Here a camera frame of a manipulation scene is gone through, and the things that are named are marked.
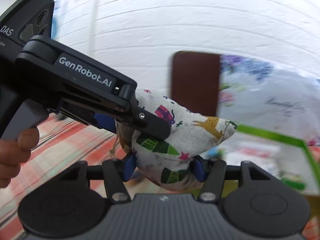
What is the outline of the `person's left hand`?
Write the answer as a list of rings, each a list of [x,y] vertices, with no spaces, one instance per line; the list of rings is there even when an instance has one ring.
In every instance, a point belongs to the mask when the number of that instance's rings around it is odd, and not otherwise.
[[[3,140],[0,144],[0,185],[6,188],[12,178],[18,176],[21,164],[26,163],[31,156],[31,151],[39,143],[39,130],[29,128],[22,131],[17,140]]]

